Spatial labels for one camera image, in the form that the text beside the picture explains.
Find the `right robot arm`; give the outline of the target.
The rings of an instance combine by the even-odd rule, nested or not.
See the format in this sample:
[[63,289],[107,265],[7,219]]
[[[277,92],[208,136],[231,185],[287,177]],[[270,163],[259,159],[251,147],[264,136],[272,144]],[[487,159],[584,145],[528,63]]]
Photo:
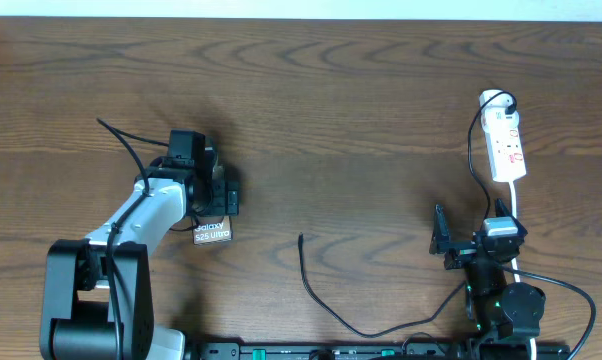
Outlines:
[[488,359],[514,351],[517,359],[528,359],[546,296],[538,287],[506,280],[503,267],[520,254],[527,230],[502,200],[496,201],[496,213],[469,240],[455,241],[437,205],[429,252],[444,257],[445,269],[465,272],[466,312],[478,326],[478,334],[466,341],[467,356]]

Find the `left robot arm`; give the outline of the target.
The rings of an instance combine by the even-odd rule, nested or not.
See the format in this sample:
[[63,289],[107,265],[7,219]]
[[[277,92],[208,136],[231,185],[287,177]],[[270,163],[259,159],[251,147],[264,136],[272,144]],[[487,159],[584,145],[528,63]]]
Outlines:
[[149,258],[185,217],[238,212],[238,185],[206,146],[171,150],[142,170],[130,197],[81,240],[48,250],[39,348],[45,359],[195,359],[196,346],[155,322]]

